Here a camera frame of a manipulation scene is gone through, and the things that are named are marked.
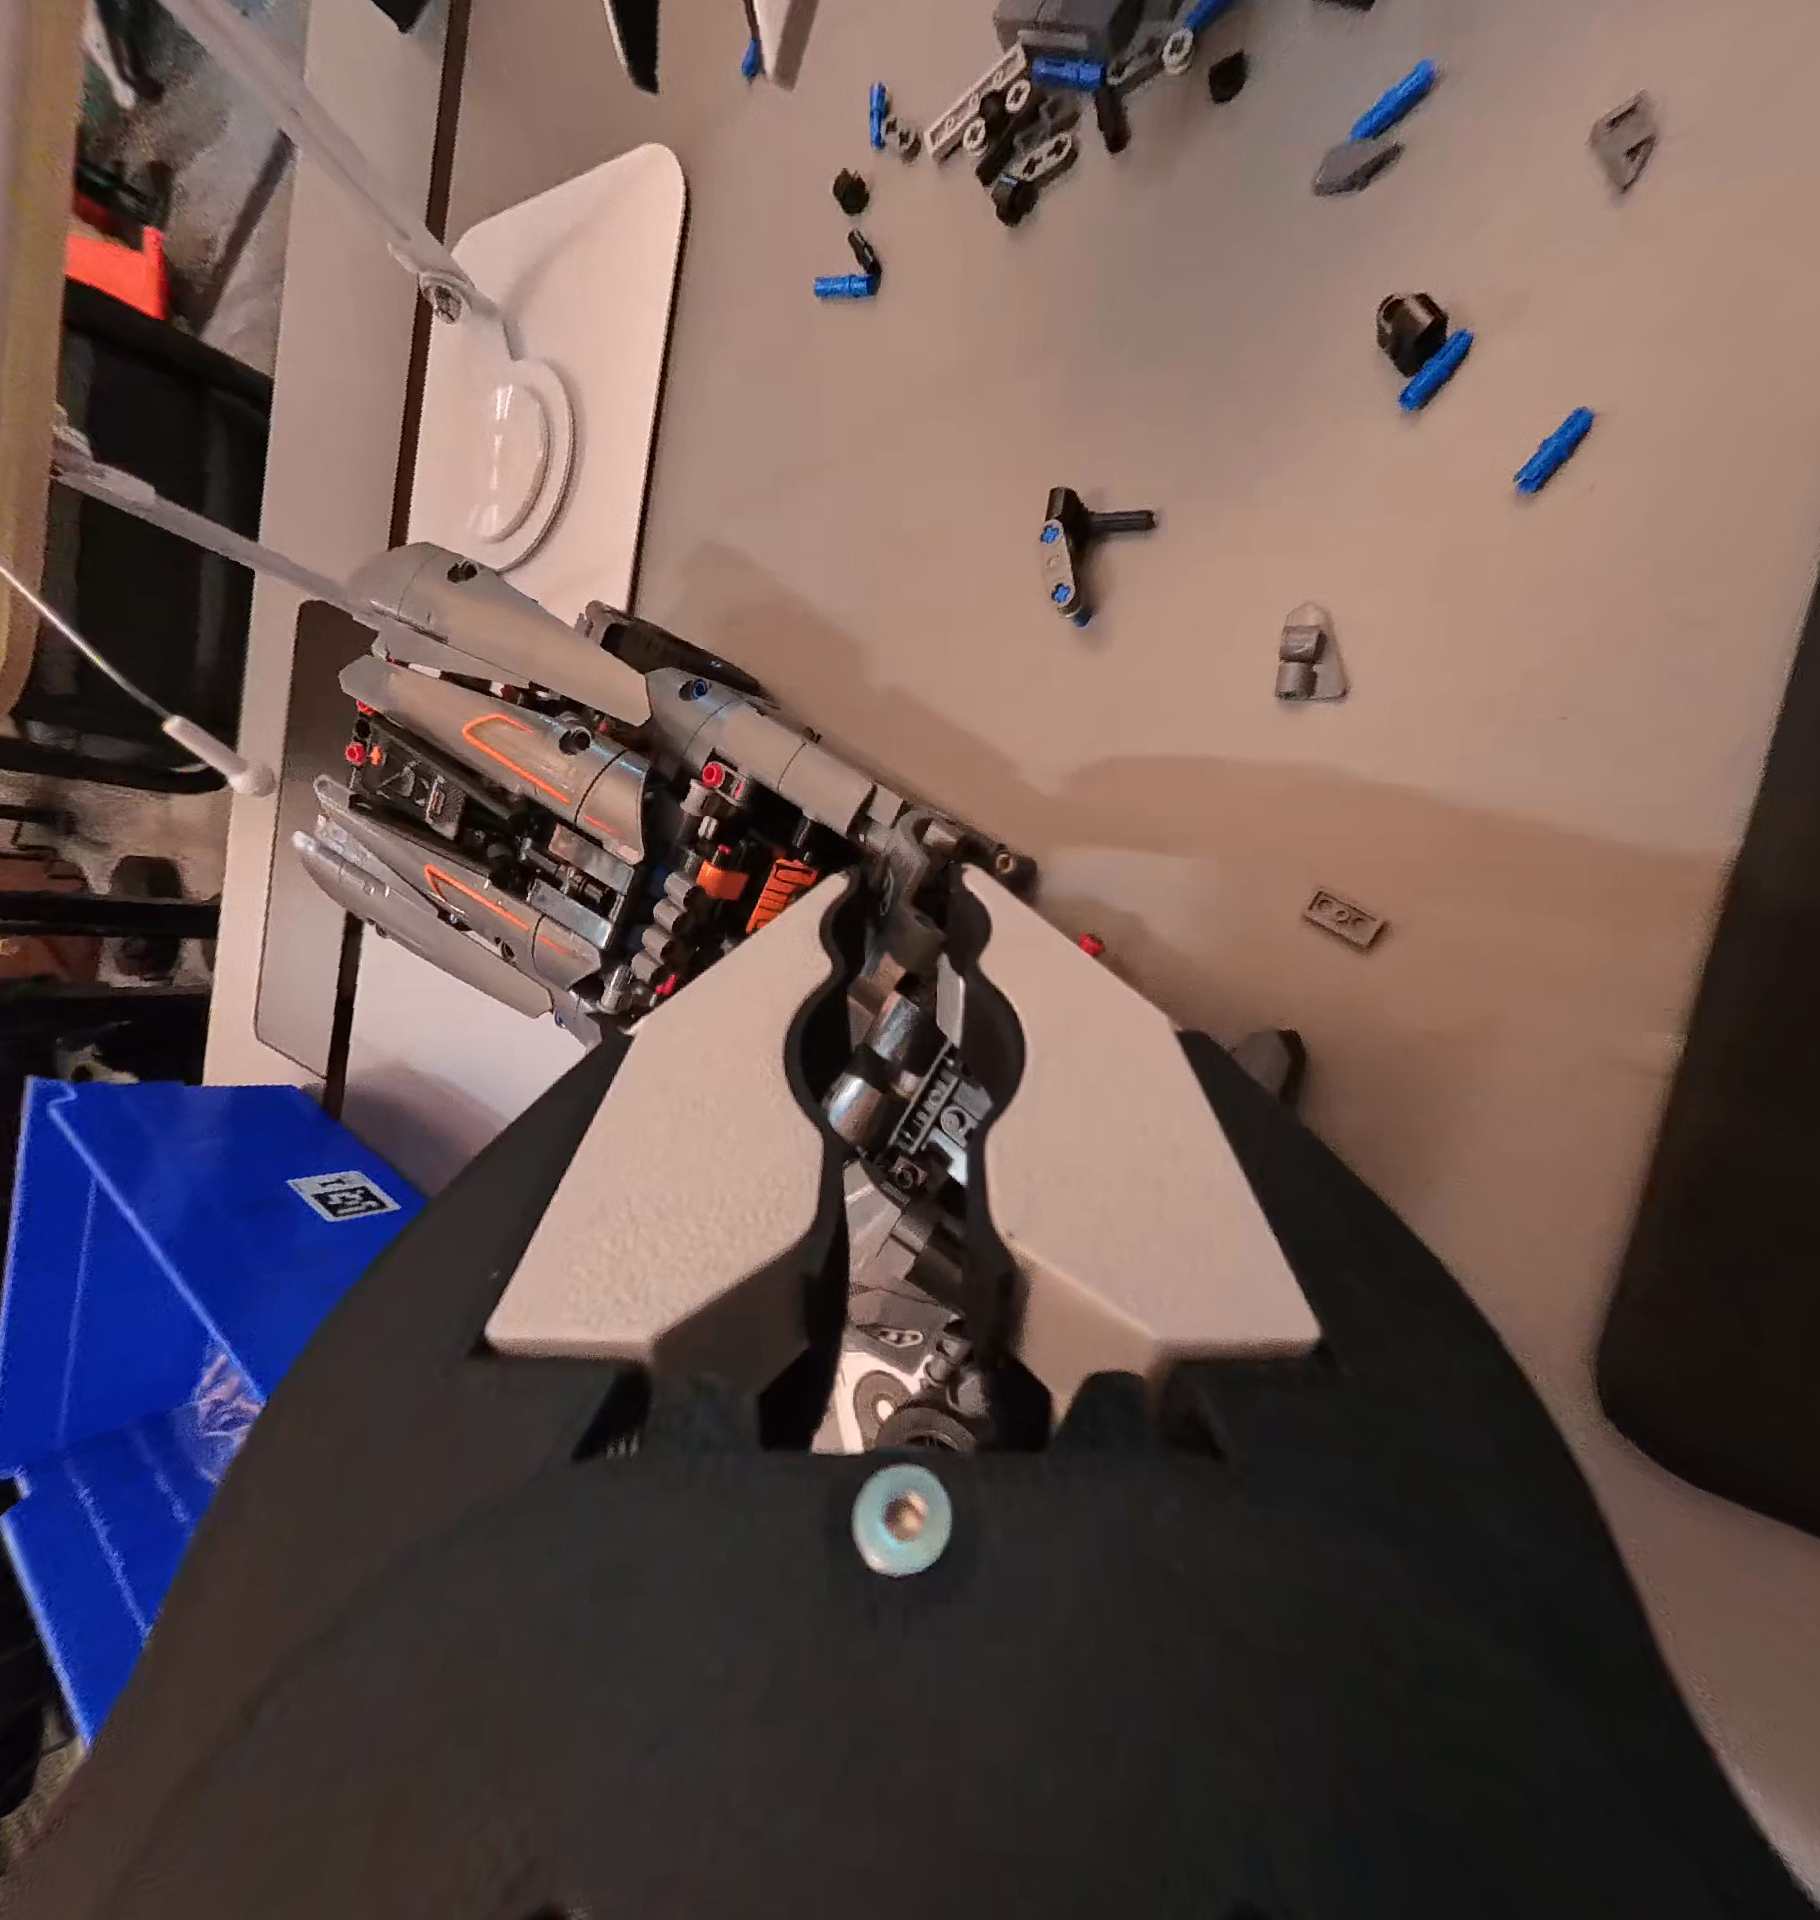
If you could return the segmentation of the grey lego car model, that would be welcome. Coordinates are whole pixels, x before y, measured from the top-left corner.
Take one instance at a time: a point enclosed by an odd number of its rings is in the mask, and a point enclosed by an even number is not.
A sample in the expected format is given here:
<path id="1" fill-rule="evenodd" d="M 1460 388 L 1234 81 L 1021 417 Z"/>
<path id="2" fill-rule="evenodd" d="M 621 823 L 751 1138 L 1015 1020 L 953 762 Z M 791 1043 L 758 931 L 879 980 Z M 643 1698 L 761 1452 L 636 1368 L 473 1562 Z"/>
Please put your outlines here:
<path id="1" fill-rule="evenodd" d="M 850 1332 L 840 1451 L 1008 1445 L 966 1330 L 974 1150 L 991 1095 L 968 1066 L 946 961 L 953 877 L 1030 900 L 1037 866 L 900 796 L 734 662 L 591 601 L 569 628 L 434 544 L 347 589 L 373 630 L 340 675 L 347 774 L 314 783 L 293 845 L 371 933 L 585 1048 L 627 1038 L 734 961 L 820 880 L 867 905 L 850 1067 L 827 1081 L 842 1144 Z"/>

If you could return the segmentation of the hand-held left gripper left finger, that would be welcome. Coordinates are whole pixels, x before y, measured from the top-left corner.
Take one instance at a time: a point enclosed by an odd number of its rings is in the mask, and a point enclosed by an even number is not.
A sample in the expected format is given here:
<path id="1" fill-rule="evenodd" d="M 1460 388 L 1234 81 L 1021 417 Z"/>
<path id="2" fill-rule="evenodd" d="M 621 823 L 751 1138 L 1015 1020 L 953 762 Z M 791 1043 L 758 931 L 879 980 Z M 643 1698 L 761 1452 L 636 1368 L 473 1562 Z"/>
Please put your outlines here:
<path id="1" fill-rule="evenodd" d="M 514 1358 L 720 1381 L 765 1435 L 820 1426 L 850 1308 L 846 1150 L 861 882 L 835 875 L 649 1014 L 485 1330 Z"/>

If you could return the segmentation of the blue storage bin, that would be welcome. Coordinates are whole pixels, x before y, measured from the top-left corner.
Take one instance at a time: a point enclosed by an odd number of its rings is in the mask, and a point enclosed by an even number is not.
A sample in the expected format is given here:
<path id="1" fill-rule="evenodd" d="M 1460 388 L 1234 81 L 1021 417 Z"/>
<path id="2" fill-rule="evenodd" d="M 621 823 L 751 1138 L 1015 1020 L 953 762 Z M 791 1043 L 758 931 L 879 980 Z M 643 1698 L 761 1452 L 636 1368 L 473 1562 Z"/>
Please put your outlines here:
<path id="1" fill-rule="evenodd" d="M 269 1396 L 422 1208 L 293 1088 L 30 1081 L 0 1305 L 0 1529 L 87 1746 Z"/>

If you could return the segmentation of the black perforated mat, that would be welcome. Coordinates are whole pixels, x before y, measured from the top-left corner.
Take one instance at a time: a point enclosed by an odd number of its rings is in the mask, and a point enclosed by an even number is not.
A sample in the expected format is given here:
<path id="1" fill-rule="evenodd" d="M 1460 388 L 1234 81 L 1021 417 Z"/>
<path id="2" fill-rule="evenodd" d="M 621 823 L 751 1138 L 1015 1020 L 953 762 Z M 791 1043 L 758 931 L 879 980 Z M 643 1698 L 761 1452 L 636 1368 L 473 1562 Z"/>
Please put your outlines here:
<path id="1" fill-rule="evenodd" d="M 1820 568 L 1596 1387 L 1670 1474 L 1820 1539 Z"/>

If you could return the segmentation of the white book stand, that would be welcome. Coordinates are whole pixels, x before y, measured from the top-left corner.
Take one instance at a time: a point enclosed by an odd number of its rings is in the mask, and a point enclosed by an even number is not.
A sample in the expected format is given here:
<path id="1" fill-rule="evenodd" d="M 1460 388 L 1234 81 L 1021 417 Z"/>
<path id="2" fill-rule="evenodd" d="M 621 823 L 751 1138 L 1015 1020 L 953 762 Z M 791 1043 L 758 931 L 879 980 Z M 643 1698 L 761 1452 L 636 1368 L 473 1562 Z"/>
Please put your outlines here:
<path id="1" fill-rule="evenodd" d="M 169 5 L 202 47 L 261 93 L 297 154 L 328 168 L 415 279 L 434 315 L 418 427 L 414 528 L 349 583 L 167 502 L 96 460 L 64 413 L 48 482 L 288 583 L 373 635 L 373 657 L 535 686 L 594 717 L 641 722 L 641 680 L 573 630 L 625 607 L 688 224 L 681 164 L 636 147 L 470 228 L 455 246 L 407 212 L 299 69 L 232 5 Z"/>

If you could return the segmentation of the scattered loose lego pieces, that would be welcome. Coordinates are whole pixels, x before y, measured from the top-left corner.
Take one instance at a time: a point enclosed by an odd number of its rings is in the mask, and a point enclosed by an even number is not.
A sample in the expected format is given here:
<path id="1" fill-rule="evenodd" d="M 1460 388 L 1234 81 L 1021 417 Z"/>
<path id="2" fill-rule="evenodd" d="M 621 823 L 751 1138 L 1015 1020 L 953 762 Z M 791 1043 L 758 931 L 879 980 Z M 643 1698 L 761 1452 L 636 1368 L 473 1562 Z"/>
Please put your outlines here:
<path id="1" fill-rule="evenodd" d="M 1650 708 L 1665 596 L 1602 476 L 1649 352 L 1582 162 L 1528 181 L 1564 10 L 1472 5 L 1402 147 L 1340 146 L 1319 51 L 1150 103 L 1011 235 L 885 160 L 876 302 L 807 310 L 831 99 L 727 82 L 736 5 L 681 15 L 722 99 L 701 320 L 732 352 L 706 593 L 833 745 L 1037 852 L 1061 922 L 1187 1022 L 1307 1028 L 1309 1113 L 1388 1168 L 1460 1134 L 1644 1110 L 1704 855 Z M 1154 510 L 1089 550 L 1048 492 Z"/>

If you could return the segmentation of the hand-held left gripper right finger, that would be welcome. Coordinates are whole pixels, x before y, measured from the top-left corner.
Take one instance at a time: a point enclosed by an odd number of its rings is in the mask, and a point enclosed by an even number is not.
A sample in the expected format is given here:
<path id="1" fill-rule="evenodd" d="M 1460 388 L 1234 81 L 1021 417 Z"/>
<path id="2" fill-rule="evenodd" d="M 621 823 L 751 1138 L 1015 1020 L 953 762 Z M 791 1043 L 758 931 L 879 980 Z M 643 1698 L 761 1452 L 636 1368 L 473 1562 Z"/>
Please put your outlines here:
<path id="1" fill-rule="evenodd" d="M 1061 1422 L 1091 1379 L 1158 1403 L 1193 1363 L 1323 1338 L 1178 1028 L 993 875 L 953 882 L 971 1144 L 965 1319 Z"/>

